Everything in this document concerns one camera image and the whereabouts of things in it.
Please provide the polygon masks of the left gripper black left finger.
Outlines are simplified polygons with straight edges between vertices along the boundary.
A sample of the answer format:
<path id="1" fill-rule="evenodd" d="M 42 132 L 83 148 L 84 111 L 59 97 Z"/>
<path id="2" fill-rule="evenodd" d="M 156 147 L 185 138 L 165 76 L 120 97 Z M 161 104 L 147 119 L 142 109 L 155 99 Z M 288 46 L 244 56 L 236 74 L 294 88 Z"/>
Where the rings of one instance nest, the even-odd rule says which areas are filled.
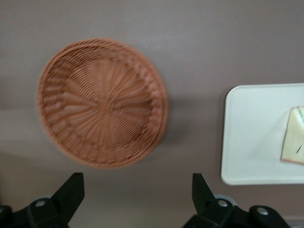
<path id="1" fill-rule="evenodd" d="M 40 198 L 27 207 L 12 211 L 7 205 L 0 207 L 2 228 L 67 228 L 85 196 L 84 175 L 73 173 L 50 197 Z"/>

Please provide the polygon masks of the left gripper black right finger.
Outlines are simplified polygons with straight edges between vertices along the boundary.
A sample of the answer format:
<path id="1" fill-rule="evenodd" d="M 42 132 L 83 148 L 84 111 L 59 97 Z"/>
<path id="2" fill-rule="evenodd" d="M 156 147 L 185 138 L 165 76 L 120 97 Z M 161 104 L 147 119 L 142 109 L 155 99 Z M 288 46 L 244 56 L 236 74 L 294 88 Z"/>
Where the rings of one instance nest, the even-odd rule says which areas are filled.
<path id="1" fill-rule="evenodd" d="M 217 198 L 200 173 L 192 175 L 192 201 L 197 214 L 185 228 L 287 228 L 288 223 L 273 208 L 252 206 L 244 211 L 225 198 Z"/>

